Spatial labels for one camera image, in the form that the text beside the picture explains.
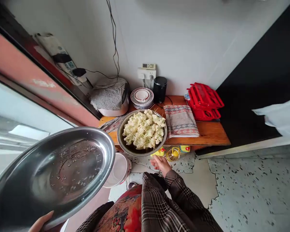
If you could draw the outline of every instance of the plaid sleeve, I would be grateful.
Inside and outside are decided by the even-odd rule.
[[[98,225],[101,218],[114,205],[113,201],[107,202],[97,208],[90,216],[80,225],[76,232],[92,232]]]
[[[208,209],[203,206],[199,197],[185,185],[179,174],[174,170],[169,171],[165,177],[165,182],[168,185],[172,200],[197,227],[207,228],[207,231],[223,232]]]

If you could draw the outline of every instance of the black wall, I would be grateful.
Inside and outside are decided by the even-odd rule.
[[[290,6],[217,90],[225,106],[221,123],[232,145],[198,155],[281,136],[252,109],[290,100]]]

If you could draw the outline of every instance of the hand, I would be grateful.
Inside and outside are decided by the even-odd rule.
[[[29,232],[40,232],[42,227],[44,226],[45,222],[47,222],[49,219],[51,219],[52,215],[54,214],[54,211],[49,212],[48,214],[40,217],[29,229]],[[64,222],[55,226],[54,228],[51,228],[47,230],[48,232],[59,232],[61,230],[61,227],[63,226]]]
[[[160,170],[165,178],[166,174],[172,169],[171,166],[162,156],[153,155],[153,158],[150,160],[151,165],[154,166],[154,169]]]

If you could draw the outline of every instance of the white plastic bag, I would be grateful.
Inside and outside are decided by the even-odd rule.
[[[266,125],[276,127],[281,135],[290,137],[290,100],[252,111],[256,115],[265,115]]]

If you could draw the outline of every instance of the white bucket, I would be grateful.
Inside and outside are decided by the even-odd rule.
[[[116,152],[115,161],[103,187],[112,188],[122,184],[131,173],[132,162],[125,155]]]

